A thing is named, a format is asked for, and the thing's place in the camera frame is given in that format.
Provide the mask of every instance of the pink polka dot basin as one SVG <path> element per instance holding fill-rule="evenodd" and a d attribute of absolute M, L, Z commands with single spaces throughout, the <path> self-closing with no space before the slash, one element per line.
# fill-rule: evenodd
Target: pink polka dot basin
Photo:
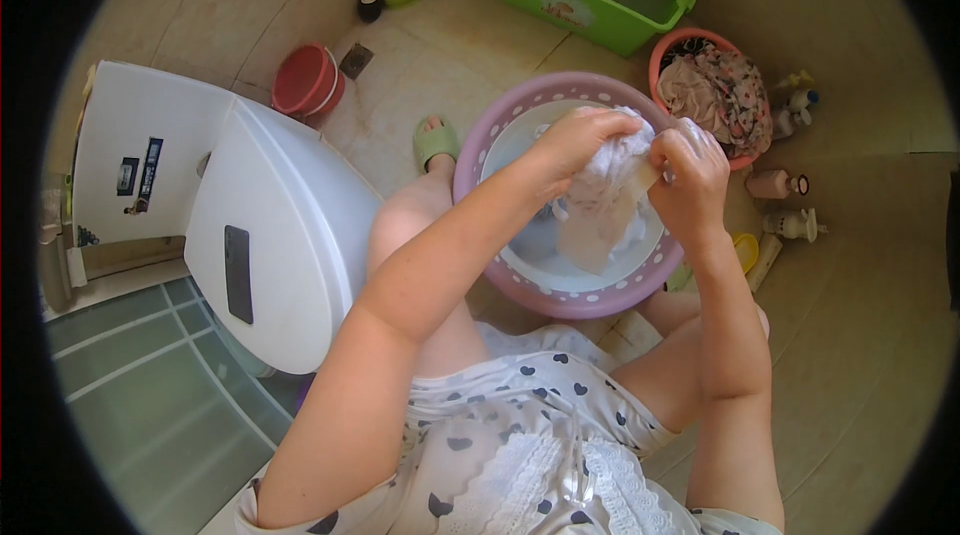
<path fill-rule="evenodd" d="M 590 72 L 534 77 L 501 95 L 473 125 L 457 161 L 454 202 L 519 157 L 533 144 L 538 125 L 578 106 L 627 106 L 656 132 L 668 126 L 666 113 L 650 98 L 616 79 Z M 654 212 L 646 218 L 643 239 L 614 253 L 603 275 L 582 271 L 555 253 L 557 227 L 548 211 L 534 217 L 484 273 L 507 297 L 536 313 L 587 319 L 622 312 L 660 289 L 684 254 Z"/>

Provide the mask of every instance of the hand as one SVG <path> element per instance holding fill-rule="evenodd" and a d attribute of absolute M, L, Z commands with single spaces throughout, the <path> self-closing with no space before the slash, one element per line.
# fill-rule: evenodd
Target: hand
<path fill-rule="evenodd" d="M 689 119 L 683 124 L 687 133 L 666 129 L 650 146 L 650 163 L 658 170 L 669 165 L 675 179 L 657 179 L 648 195 L 683 251 L 696 255 L 726 235 L 723 207 L 730 161 L 712 134 Z"/>
<path fill-rule="evenodd" d="M 542 171 L 550 199 L 570 187 L 570 178 L 594 157 L 600 146 L 615 135 L 640 131 L 643 122 L 621 111 L 584 106 L 571 109 L 547 129 L 521 156 Z"/>

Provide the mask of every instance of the soapy water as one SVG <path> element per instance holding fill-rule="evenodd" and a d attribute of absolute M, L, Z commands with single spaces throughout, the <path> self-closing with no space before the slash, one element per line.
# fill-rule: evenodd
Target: soapy water
<path fill-rule="evenodd" d="M 486 179 L 506 167 L 534 145 L 538 127 L 557 121 L 566 111 L 581 106 L 608 108 L 583 100 L 551 101 L 518 116 L 490 147 L 481 177 Z M 557 251 L 561 221 L 550 208 L 544 208 L 504 248 L 504 260 L 525 278 L 547 289 L 591 291 L 603 289 L 624 279 L 653 251 L 664 227 L 649 205 L 639 209 L 643 220 L 630 223 L 624 239 L 610 252 L 603 275 L 594 275 L 574 266 Z M 637 227 L 635 223 L 645 224 Z"/>

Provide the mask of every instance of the woman's left hand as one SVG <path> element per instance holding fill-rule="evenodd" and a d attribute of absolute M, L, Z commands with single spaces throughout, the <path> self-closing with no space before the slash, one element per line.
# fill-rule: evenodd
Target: woman's left hand
<path fill-rule="evenodd" d="M 636 133 L 642 127 L 642 120 L 621 111 L 588 106 L 571 109 L 521 158 L 541 172 L 546 195 L 557 198 L 570 187 L 574 173 L 587 165 L 607 139 Z"/>

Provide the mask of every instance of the yellow container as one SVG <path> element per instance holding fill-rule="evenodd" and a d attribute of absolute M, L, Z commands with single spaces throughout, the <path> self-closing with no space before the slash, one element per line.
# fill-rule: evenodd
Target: yellow container
<path fill-rule="evenodd" d="M 747 271 L 757 263 L 757 257 L 761 254 L 761 244 L 749 232 L 732 232 L 730 236 L 733 238 L 733 249 L 736 250 L 736 256 L 740 260 L 740 267 L 746 275 Z"/>

